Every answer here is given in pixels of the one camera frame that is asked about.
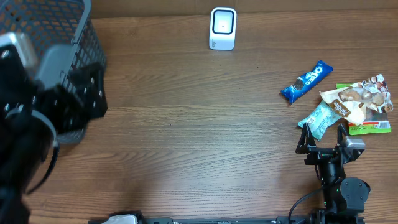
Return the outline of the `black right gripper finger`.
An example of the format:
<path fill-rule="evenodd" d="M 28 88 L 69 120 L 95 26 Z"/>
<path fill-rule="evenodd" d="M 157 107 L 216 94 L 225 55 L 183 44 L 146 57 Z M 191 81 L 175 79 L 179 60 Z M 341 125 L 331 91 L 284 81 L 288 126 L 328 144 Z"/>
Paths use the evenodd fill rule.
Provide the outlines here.
<path fill-rule="evenodd" d="M 309 154 L 317 148 L 315 140 L 313 138 L 310 126 L 305 123 L 302 128 L 302 133 L 297 144 L 295 153 L 296 154 Z"/>
<path fill-rule="evenodd" d="M 343 140 L 345 137 L 347 137 L 349 134 L 343 124 L 339 124 L 337 127 L 337 145 L 342 146 L 343 145 Z"/>

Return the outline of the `light teal snack packet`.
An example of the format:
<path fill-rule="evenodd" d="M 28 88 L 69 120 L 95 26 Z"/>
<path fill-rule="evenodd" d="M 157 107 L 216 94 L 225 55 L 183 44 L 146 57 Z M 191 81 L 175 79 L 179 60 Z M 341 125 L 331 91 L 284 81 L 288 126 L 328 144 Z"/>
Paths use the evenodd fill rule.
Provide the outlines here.
<path fill-rule="evenodd" d="M 307 123 L 312 136 L 320 141 L 327 128 L 336 123 L 340 118 L 341 116 L 334 113 L 327 103 L 321 101 L 310 115 L 298 122 L 298 125 L 302 128 Z"/>

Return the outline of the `beige paper snack bag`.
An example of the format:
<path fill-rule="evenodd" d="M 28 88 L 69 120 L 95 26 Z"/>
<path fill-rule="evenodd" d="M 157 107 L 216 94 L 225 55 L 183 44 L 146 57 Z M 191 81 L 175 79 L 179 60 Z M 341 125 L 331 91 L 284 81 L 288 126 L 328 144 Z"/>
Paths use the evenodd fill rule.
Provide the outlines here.
<path fill-rule="evenodd" d="M 367 109 L 378 113 L 394 109 L 391 93 L 382 74 L 347 87 L 321 91 L 320 96 L 335 114 L 355 125 L 360 125 L 366 119 Z"/>

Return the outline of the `green clear snack bag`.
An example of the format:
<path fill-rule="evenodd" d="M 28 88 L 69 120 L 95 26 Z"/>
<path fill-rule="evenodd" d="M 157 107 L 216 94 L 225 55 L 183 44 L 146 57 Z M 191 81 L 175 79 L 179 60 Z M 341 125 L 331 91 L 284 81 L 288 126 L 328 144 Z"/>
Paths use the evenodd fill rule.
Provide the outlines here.
<path fill-rule="evenodd" d="M 383 106 L 381 108 L 382 113 L 366 108 L 366 117 L 361 124 L 348 123 L 350 135 L 390 133 L 391 125 L 387 114 L 392 110 L 392 104 Z"/>

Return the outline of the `blue snack packet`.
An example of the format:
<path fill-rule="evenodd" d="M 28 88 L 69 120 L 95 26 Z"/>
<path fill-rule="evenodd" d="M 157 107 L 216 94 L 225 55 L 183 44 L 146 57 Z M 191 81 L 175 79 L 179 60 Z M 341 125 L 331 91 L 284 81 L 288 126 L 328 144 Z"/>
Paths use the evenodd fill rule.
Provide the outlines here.
<path fill-rule="evenodd" d="M 290 86 L 284 88 L 280 92 L 290 104 L 293 104 L 297 99 L 310 91 L 315 85 L 327 77 L 334 68 L 324 61 L 319 60 L 315 67 L 307 73 L 299 76 L 296 81 Z"/>

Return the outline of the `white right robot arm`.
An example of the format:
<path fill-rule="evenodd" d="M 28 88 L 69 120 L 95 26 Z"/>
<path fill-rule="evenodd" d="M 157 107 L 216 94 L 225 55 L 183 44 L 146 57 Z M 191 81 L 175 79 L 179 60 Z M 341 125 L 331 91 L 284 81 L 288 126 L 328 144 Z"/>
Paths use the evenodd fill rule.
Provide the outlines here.
<path fill-rule="evenodd" d="M 288 222 L 294 223 L 292 214 L 297 205 L 321 192 L 324 207 L 314 209 L 300 223 L 364 223 L 359 215 L 364 212 L 371 187 L 357 177 L 348 177 L 344 165 L 357 160 L 365 148 L 364 141 L 349 135 L 342 124 L 338 126 L 335 147 L 317 147 L 310 126 L 305 123 L 295 152 L 307 156 L 304 162 L 314 166 L 321 187 L 295 202 L 289 210 Z"/>

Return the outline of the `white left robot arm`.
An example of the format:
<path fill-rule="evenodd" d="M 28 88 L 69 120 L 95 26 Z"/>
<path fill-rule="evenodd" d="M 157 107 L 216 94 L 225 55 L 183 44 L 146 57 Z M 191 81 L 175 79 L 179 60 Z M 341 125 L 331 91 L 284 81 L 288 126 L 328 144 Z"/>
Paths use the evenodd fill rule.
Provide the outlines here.
<path fill-rule="evenodd" d="M 53 157 L 45 176 L 53 170 L 56 135 L 84 129 L 108 109 L 102 64 L 73 70 L 68 78 L 76 94 L 61 85 L 44 90 L 23 66 L 1 64 L 1 223 L 28 223 L 22 196 L 33 192 L 27 186 L 49 149 Z"/>

